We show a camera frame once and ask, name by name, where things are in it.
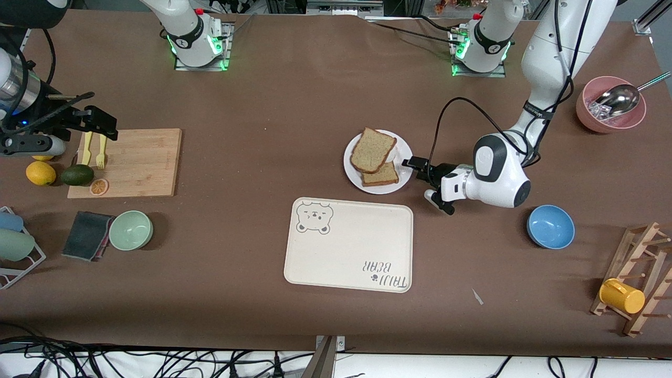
yellow fork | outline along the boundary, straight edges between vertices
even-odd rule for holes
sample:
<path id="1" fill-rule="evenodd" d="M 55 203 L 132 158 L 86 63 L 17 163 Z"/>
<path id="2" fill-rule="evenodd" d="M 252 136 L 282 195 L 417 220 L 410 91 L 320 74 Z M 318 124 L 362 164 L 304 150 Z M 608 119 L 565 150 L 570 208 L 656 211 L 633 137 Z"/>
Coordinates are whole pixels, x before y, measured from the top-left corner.
<path id="1" fill-rule="evenodd" d="M 95 157 L 95 163 L 98 165 L 98 169 L 105 169 L 105 147 L 107 146 L 108 138 L 105 135 L 100 134 L 100 152 Z"/>

avocado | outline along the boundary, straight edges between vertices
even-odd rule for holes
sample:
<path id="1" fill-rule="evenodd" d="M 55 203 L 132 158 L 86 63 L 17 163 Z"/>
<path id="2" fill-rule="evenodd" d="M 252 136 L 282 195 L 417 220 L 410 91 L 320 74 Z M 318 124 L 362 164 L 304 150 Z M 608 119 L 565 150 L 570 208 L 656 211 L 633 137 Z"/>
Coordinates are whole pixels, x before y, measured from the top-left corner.
<path id="1" fill-rule="evenodd" d="M 60 174 L 63 184 L 70 186 L 86 186 L 93 180 L 93 169 L 88 165 L 72 165 Z"/>

pink bowl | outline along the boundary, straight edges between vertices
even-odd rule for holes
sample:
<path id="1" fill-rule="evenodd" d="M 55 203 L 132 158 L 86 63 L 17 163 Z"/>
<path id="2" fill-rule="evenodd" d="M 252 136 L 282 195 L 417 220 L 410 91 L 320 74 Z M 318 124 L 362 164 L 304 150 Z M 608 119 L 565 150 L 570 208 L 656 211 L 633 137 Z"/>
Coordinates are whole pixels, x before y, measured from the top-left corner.
<path id="1" fill-rule="evenodd" d="M 577 116 L 583 123 L 583 126 L 597 133 L 608 134 L 614 131 L 626 130 L 640 124 L 646 116 L 646 100 L 642 95 L 639 104 L 635 108 L 622 116 L 618 116 L 606 121 L 600 121 L 595 118 L 588 110 L 588 104 L 595 101 L 601 94 L 607 90 L 619 85 L 630 84 L 623 79 L 613 76 L 600 76 L 592 79 L 581 91 L 581 96 L 577 100 Z"/>

black strap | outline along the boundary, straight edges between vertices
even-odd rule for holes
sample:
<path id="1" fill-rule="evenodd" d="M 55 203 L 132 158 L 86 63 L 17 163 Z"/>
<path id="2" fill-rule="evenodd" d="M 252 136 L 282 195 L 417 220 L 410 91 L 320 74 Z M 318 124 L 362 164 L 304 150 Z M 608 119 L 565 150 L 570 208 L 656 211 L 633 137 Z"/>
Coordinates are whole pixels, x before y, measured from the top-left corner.
<path id="1" fill-rule="evenodd" d="M 536 106 L 532 105 L 529 101 L 525 101 L 525 105 L 523 105 L 523 110 L 530 113 L 535 118 L 540 118 L 542 120 L 550 120 L 551 118 L 553 118 L 553 113 L 545 112 L 542 109 L 539 109 Z"/>
<path id="2" fill-rule="evenodd" d="M 198 25 L 196 25 L 194 30 L 183 36 L 176 36 L 168 33 L 168 37 L 171 39 L 171 41 L 173 41 L 174 44 L 177 45 L 177 47 L 184 49 L 191 48 L 192 43 L 194 43 L 194 41 L 200 38 L 201 34 L 203 34 L 203 19 L 200 17 L 197 17 L 197 19 Z"/>
<path id="3" fill-rule="evenodd" d="M 474 37 L 476 37 L 476 41 L 478 42 L 478 44 L 483 46 L 483 49 L 485 50 L 486 54 L 494 55 L 500 52 L 502 48 L 505 48 L 506 45 L 509 44 L 509 41 L 511 40 L 512 36 L 509 36 L 507 39 L 500 42 L 493 41 L 483 35 L 483 33 L 480 30 L 480 21 L 479 21 L 476 24 L 476 27 L 474 28 Z"/>

bear illustration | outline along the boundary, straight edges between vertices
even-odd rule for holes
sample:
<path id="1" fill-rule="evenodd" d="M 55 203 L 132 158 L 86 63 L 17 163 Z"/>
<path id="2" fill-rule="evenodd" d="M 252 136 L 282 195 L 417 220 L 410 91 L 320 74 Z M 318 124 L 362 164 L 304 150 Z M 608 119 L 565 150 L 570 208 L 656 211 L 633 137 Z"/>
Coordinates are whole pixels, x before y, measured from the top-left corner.
<path id="1" fill-rule="evenodd" d="M 326 235 L 331 230 L 329 221 L 334 215 L 334 210 L 329 205 L 301 202 L 296 208 L 296 214 L 298 215 L 296 229 L 301 233 L 313 230 Z"/>

